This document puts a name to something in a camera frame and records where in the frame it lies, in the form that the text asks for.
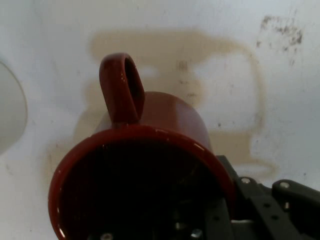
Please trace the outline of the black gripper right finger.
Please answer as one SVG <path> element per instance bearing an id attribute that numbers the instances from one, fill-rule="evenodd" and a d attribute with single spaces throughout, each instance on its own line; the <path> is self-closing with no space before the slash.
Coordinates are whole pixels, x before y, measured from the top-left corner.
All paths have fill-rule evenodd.
<path id="1" fill-rule="evenodd" d="M 251 177 L 238 176 L 224 155 L 217 157 L 235 184 L 235 218 L 218 234 L 226 240 L 318 240 L 320 192 L 289 179 L 266 187 Z"/>

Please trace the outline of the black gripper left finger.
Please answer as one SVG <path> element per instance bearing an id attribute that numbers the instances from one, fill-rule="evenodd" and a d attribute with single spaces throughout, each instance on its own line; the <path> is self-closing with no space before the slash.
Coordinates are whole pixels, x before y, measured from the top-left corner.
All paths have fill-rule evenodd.
<path id="1" fill-rule="evenodd" d="M 231 240 L 226 200 L 185 201 L 173 212 L 173 240 Z"/>

